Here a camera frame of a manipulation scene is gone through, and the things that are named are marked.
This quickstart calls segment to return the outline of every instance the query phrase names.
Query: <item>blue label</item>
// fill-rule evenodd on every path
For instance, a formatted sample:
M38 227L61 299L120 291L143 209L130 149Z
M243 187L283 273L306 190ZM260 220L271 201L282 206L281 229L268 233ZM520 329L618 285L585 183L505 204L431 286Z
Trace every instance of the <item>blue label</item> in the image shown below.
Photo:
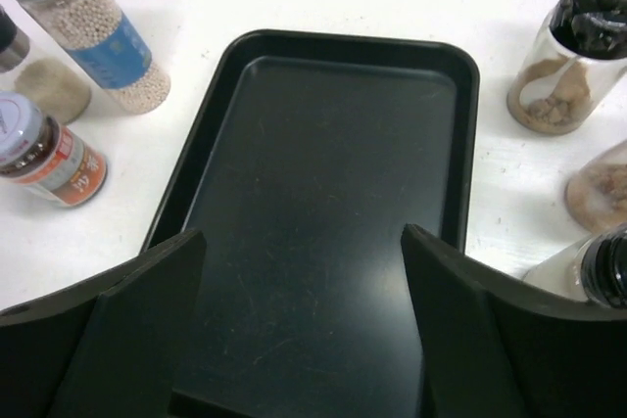
M66 51L102 88L124 88L136 82L152 62L150 49L124 14L116 31L102 43Z

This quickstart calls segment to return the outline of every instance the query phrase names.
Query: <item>white table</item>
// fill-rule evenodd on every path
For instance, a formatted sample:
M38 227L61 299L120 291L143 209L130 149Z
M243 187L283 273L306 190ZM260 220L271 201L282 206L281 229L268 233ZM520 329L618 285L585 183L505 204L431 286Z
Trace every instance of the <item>white table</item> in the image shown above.
M94 93L72 129L107 154L111 172L84 207L53 209L0 182L0 309L138 253L220 55L267 27L445 41L470 53L481 93L466 249L520 275L585 235L563 205L563 183L627 134L624 82L571 135L543 137L510 118L507 87L556 1L119 0L170 72L171 93L145 116L125 116ZM63 54L15 1L0 3L34 41Z

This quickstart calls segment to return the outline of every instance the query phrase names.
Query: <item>black cap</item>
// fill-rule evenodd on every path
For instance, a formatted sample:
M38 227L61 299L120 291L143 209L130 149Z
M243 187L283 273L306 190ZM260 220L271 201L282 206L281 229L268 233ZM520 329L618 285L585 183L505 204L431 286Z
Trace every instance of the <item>black cap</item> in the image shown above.
M627 0L559 0L550 29L562 46L577 55L627 58Z
M627 226L591 244L582 261L582 283L601 305L627 308Z
M18 34L18 27L0 6L0 54L11 46Z

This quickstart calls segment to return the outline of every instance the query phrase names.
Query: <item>glass jar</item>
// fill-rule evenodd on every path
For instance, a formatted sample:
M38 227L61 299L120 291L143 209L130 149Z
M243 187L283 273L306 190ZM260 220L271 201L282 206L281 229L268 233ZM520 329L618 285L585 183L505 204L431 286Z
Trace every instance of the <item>glass jar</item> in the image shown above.
M567 247L523 280L572 301L627 308L627 225Z
M0 7L0 87L26 96L61 124L76 119L91 100L91 89L58 59L30 42Z
M115 0L18 2L128 112L149 112L166 99L168 75Z
M575 173L566 185L566 206L593 233L627 222L627 141Z
M627 0L560 0L507 94L521 124L577 129L627 70Z
M28 98L0 92L0 178L73 207L96 195L106 176L102 154Z

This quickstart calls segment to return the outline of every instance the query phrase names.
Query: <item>product label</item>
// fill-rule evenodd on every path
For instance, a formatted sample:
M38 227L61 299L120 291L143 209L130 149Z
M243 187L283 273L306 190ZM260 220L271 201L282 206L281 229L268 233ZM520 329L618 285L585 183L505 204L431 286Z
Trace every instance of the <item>product label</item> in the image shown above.
M75 206L98 191L106 173L105 158L62 127L59 143L48 162L13 181L62 206Z
M150 49L124 14L116 31L102 43L66 51L102 88L124 88L136 82L152 62Z

